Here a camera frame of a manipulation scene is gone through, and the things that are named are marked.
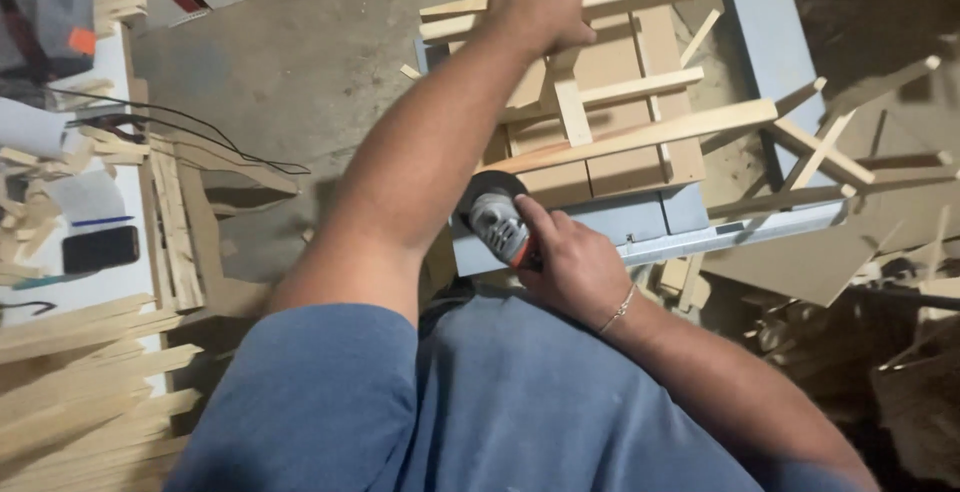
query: electric cord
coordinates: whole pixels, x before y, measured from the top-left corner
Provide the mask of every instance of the electric cord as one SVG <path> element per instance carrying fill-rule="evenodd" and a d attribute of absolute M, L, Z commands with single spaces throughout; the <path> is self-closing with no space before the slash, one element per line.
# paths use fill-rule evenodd
<path fill-rule="evenodd" d="M 126 105 L 126 106 L 129 106 L 129 107 L 135 107 L 135 108 L 138 108 L 138 109 L 140 109 L 140 108 L 159 109 L 160 111 L 166 111 L 166 112 L 168 112 L 168 113 L 173 113 L 174 115 L 179 115 L 180 117 L 184 117 L 184 118 L 186 118 L 186 119 L 188 119 L 188 120 L 190 120 L 190 121 L 193 121 L 193 122 L 195 122 L 195 123 L 197 123 L 197 124 L 206 126 L 206 127 L 210 128 L 210 130 L 213 130 L 213 131 L 217 132 L 217 135 L 219 135 L 220 137 L 222 137 L 222 140 L 223 140 L 223 141 L 226 141 L 226 144 L 224 145 L 223 143 L 221 143 L 221 142 L 219 142 L 219 141 L 216 141 L 216 140 L 214 140 L 214 139 L 211 139 L 211 138 L 209 138 L 209 137 L 207 137 L 207 136 L 205 136 L 205 135 L 203 135 L 203 134 L 201 134 L 201 133 L 199 133 L 199 132 L 197 132 L 197 131 L 188 130 L 188 129 L 184 128 L 184 127 L 181 127 L 181 126 L 178 126 L 178 125 L 175 125 L 175 124 L 172 124 L 172 123 L 163 121 L 163 120 L 158 119 L 158 118 L 156 118 L 156 117 L 148 117 L 148 116 L 144 116 L 144 115 L 134 115 L 134 116 L 137 117 L 138 122 L 147 121 L 147 122 L 157 123 L 157 124 L 159 124 L 159 125 L 172 128 L 172 129 L 174 129 L 174 130 L 184 131 L 184 132 L 189 133 L 189 134 L 191 134 L 191 135 L 196 135 L 197 137 L 201 137 L 201 138 L 203 138 L 203 139 L 206 139 L 207 141 L 212 141 L 212 142 L 216 143 L 217 145 L 220 145 L 220 146 L 223 147 L 224 149 L 227 149 L 227 150 L 229 150 L 229 151 L 233 151 L 233 152 L 236 153 L 236 154 L 239 154 L 240 157 L 243 158 L 243 159 L 246 160 L 246 161 L 266 164 L 266 165 L 268 165 L 268 166 L 270 166 L 270 167 L 276 169 L 277 171 L 280 171 L 280 172 L 282 172 L 282 173 L 284 173 L 284 174 L 286 174 L 286 175 L 309 175 L 309 174 L 311 173 L 309 168 L 307 168 L 306 166 L 302 166 L 302 165 L 300 165 L 300 164 L 296 164 L 296 163 L 292 163 L 292 162 L 270 161 L 270 160 L 265 160 L 265 159 L 263 159 L 263 158 L 254 156 L 254 155 L 252 155 L 252 154 L 244 153 L 243 151 L 241 151 L 240 149 L 238 149 L 237 146 L 234 144 L 234 142 L 231 141 L 231 139 L 230 139 L 229 137 L 227 137 L 227 135 L 226 135 L 225 133 L 223 133 L 219 128 L 213 126 L 212 124 L 210 124 L 210 123 L 207 122 L 207 121 L 204 121 L 204 120 L 202 120 L 202 119 L 198 119 L 197 117 L 194 117 L 193 115 L 190 115 L 190 114 L 188 114 L 188 113 L 184 113 L 183 111 L 179 111 L 179 110 L 177 110 L 177 109 L 173 109 L 173 108 L 170 108 L 170 107 L 165 107 L 165 106 L 163 106 L 163 105 L 146 104 L 146 103 L 141 103 L 141 102 L 130 102 L 130 101 L 126 101 L 126 100 L 119 100 L 119 99 L 117 99 L 117 98 L 111 98 L 110 96 L 100 96 L 100 95 L 96 95 L 96 94 L 87 94 L 87 93 L 85 93 L 85 92 L 74 92 L 74 91 L 71 91 L 71 90 L 58 89 L 58 88 L 53 88 L 53 87 L 49 87 L 49 86 L 43 87 L 43 88 L 45 88 L 46 90 L 49 90 L 50 92 L 56 92 L 56 93 L 59 93 L 59 94 L 69 94 L 69 95 L 73 95 L 73 96 L 83 96 L 83 97 L 86 97 L 86 98 L 90 98 L 90 99 L 92 99 L 92 100 L 102 100 L 102 101 L 106 101 L 106 102 L 114 102 L 114 104 Z M 105 118 L 105 117 L 120 117 L 120 116 L 130 117 L 131 115 L 127 115 L 126 113 L 113 113 L 113 114 L 107 114 L 107 115 L 98 115 L 98 116 L 96 116 L 96 117 L 91 117 L 91 118 L 89 118 L 89 119 L 77 119 L 76 121 L 72 121 L 72 122 L 67 123 L 67 124 L 68 124 L 68 125 L 74 125 L 74 126 L 77 125 L 77 124 L 94 126 L 94 125 L 96 124 L 96 121 L 99 120 L 99 119 L 103 119 L 103 118 Z M 289 171 L 289 170 L 287 170 L 287 169 L 284 169 L 284 167 L 292 167 L 292 168 L 295 168 L 295 169 L 299 169 L 299 170 L 301 170 L 301 171 Z"/>

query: gray panel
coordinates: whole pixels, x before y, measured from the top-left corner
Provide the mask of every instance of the gray panel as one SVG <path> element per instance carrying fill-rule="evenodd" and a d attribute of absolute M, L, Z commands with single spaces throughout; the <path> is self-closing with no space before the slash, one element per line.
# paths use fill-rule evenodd
<path fill-rule="evenodd" d="M 778 100 L 817 77 L 810 60 L 807 39 L 800 25 L 794 0 L 725 0 L 727 11 L 735 12 L 743 32 L 752 78 L 754 95 Z M 819 94 L 789 114 L 791 121 L 810 134 L 820 128 L 820 118 L 826 112 L 824 99 Z M 784 175 L 797 163 L 797 156 L 780 145 L 771 145 L 765 137 L 768 153 L 774 152 L 775 163 L 769 163 L 767 177 L 771 185 L 779 186 Z M 782 168 L 781 174 L 776 169 Z M 835 182 L 822 173 L 810 179 L 809 186 L 828 186 Z"/>
<path fill-rule="evenodd" d="M 605 234 L 617 246 L 625 244 L 628 235 L 632 235 L 635 241 L 666 235 L 664 211 L 657 192 L 593 200 L 562 210 L 588 228 Z M 504 267 L 459 219 L 452 218 L 450 228 L 460 276 L 467 277 Z"/>
<path fill-rule="evenodd" d="M 671 235 L 696 231 L 711 225 L 699 182 L 681 188 L 661 190 L 659 195 L 666 229 Z"/>

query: white paper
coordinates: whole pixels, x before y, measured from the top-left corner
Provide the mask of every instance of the white paper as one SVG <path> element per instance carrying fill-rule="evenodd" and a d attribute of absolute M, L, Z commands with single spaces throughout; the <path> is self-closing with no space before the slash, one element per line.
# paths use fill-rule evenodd
<path fill-rule="evenodd" d="M 126 222 L 117 222 L 80 228 L 72 226 L 74 222 L 119 218 L 127 214 L 120 189 L 106 171 L 92 171 L 47 182 L 43 185 L 43 190 L 63 211 L 67 224 L 71 224 L 70 234 L 126 225 Z"/>
<path fill-rule="evenodd" d="M 0 145 L 21 153 L 64 158 L 64 126 L 73 113 L 52 113 L 0 98 Z"/>

